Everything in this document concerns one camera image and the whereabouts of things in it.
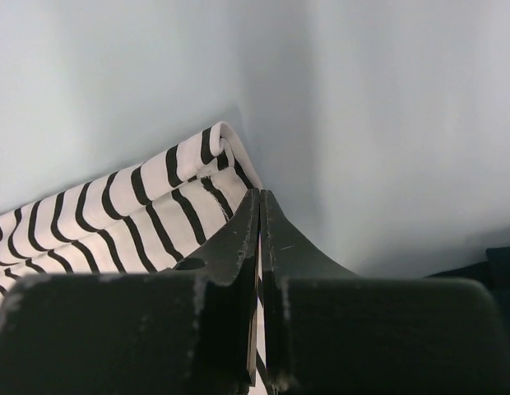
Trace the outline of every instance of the striped cloth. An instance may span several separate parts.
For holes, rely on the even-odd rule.
[[[139,165],[7,212],[0,304],[28,274],[173,267],[231,218],[248,188],[261,187],[239,137],[218,123]]]

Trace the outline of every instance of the striped fabric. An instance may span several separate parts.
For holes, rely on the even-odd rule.
[[[139,165],[7,212],[0,304],[27,274],[173,267],[231,218],[248,188],[261,187],[239,137],[218,123]]]

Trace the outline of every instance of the black and white striped cloth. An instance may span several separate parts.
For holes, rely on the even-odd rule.
[[[28,274],[173,267],[231,218],[248,188],[261,187],[237,134],[218,123],[139,165],[2,214],[0,304]]]

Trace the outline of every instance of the white surface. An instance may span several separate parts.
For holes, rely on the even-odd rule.
[[[218,119],[357,272],[510,244],[510,0],[0,1],[0,212]]]

